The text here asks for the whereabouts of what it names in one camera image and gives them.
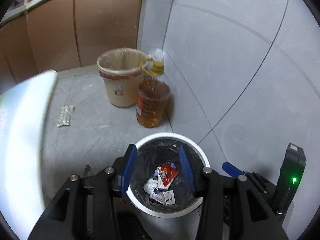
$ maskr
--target red wrapper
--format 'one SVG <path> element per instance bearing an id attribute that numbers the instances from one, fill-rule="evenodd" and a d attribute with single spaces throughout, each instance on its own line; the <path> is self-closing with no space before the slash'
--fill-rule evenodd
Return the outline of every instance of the red wrapper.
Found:
<path id="1" fill-rule="evenodd" d="M 164 163 L 161 165 L 161 179 L 163 186 L 167 186 L 177 175 L 178 171 L 171 167 L 170 163 Z"/>

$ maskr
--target white wall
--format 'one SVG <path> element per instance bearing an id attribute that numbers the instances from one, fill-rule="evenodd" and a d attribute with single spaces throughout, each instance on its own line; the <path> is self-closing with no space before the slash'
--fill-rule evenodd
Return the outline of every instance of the white wall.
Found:
<path id="1" fill-rule="evenodd" d="M 173 131 L 199 142 L 221 174 L 229 161 L 275 184 L 289 142 L 302 147 L 290 239 L 320 204 L 319 52 L 320 28 L 302 0 L 173 1 L 164 43 Z"/>
<path id="2" fill-rule="evenodd" d="M 172 0 L 143 0 L 138 46 L 146 54 L 162 48 Z"/>

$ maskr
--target black mount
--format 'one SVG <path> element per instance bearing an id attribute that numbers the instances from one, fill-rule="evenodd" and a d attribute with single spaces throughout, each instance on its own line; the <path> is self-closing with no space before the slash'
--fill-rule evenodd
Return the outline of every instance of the black mount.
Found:
<path id="1" fill-rule="evenodd" d="M 129 155 L 134 156 L 134 148 L 130 145 L 124 157 L 95 176 L 72 175 L 39 218 L 29 240 L 124 239 L 113 197 L 125 195 L 129 184 L 125 189 L 121 186 L 123 181 L 130 181 L 132 173 L 126 167 L 130 166 Z M 285 212 L 277 216 L 271 208 L 275 185 L 258 173 L 244 172 L 231 178 L 207 167 L 199 172 L 205 190 L 201 187 L 199 191 L 204 200 L 196 240 L 221 239 L 223 222 L 230 227 L 230 240 L 288 239 L 281 225 Z M 88 195 L 93 195 L 93 235 L 86 230 Z"/>

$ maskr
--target trash can label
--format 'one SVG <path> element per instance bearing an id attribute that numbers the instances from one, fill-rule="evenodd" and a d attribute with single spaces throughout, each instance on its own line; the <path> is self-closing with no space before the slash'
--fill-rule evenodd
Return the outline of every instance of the trash can label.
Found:
<path id="1" fill-rule="evenodd" d="M 123 84 L 115 82 L 115 95 L 123 97 Z"/>

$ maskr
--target beige trash can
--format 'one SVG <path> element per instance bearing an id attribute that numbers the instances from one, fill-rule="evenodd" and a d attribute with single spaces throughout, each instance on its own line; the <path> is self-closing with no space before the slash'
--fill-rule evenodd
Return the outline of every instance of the beige trash can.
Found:
<path id="1" fill-rule="evenodd" d="M 146 58 L 142 51 L 129 48 L 109 50 L 98 57 L 100 76 L 113 105 L 128 107 L 136 103 L 143 75 L 139 66 Z"/>

